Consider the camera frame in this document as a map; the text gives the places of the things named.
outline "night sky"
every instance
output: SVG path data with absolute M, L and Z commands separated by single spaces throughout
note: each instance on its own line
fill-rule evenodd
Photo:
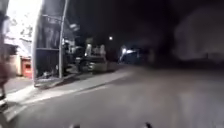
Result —
M 71 0 L 68 17 L 92 36 L 122 42 L 166 42 L 175 26 L 200 6 L 220 0 Z

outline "road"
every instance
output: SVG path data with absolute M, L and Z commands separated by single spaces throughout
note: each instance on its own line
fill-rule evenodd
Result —
M 224 71 L 127 68 L 43 92 L 24 103 L 11 125 L 141 128 L 150 122 L 153 128 L 224 128 L 223 76 Z M 82 84 L 99 86 L 77 91 Z

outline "light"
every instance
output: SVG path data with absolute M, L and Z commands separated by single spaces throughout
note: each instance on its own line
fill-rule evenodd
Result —
M 134 51 L 133 50 L 127 50 L 127 54 L 130 54 L 130 53 L 133 53 Z
M 126 54 L 127 53 L 127 49 L 126 48 L 123 48 L 122 49 L 122 54 Z
M 110 36 L 110 37 L 109 37 L 109 40 L 113 40 L 113 37 L 112 37 L 112 36 Z

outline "pole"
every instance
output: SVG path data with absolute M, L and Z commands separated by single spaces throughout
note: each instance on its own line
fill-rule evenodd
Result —
M 68 10 L 69 0 L 65 0 L 64 12 L 61 19 L 61 33 L 60 33 L 60 44 L 59 44 L 59 78 L 63 78 L 63 48 L 62 48 L 62 41 L 63 41 L 63 33 L 64 33 L 64 26 L 65 26 L 65 17 Z
M 37 49 L 37 39 L 38 39 L 38 25 L 40 22 L 40 18 L 41 18 L 41 10 L 43 8 L 43 2 L 44 0 L 41 0 L 41 4 L 40 6 L 40 11 L 37 14 L 37 19 L 36 22 L 34 24 L 33 27 L 33 33 L 32 33 L 32 44 L 31 44 L 31 70 L 32 70 L 32 81 L 33 81 L 33 85 L 36 86 L 36 81 L 37 81 L 37 74 L 36 74 L 36 70 L 37 70 L 37 66 L 36 66 L 36 49 Z

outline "street light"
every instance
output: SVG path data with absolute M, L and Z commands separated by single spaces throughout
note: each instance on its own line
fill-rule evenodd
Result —
M 113 36 L 109 36 L 109 40 L 112 41 L 113 40 Z

